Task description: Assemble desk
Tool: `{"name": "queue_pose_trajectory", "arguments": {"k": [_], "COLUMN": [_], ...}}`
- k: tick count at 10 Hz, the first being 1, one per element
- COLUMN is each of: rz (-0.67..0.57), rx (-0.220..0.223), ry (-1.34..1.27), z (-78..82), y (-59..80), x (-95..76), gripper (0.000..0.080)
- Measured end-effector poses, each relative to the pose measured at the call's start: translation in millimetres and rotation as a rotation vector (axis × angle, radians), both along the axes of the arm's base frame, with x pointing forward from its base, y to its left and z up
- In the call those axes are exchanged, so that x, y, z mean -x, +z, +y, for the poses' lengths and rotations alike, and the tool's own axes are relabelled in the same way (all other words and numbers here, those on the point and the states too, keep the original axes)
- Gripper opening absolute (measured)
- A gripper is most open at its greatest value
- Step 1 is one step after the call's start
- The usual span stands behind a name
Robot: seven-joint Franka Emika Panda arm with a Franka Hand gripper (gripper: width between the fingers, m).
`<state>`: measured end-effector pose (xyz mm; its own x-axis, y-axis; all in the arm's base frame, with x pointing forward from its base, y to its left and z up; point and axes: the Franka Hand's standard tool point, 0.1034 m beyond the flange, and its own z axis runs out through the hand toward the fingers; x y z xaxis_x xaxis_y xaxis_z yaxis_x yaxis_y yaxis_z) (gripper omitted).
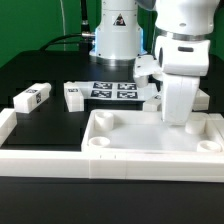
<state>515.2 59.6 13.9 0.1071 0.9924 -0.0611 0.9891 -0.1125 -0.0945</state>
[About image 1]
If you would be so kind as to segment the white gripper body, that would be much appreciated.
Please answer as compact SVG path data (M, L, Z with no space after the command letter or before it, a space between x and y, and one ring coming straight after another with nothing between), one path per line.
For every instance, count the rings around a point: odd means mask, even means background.
M185 124L192 111L200 78L168 73L151 55L137 57L133 67L136 85L139 88L146 87L150 75L163 82L162 121L170 125Z

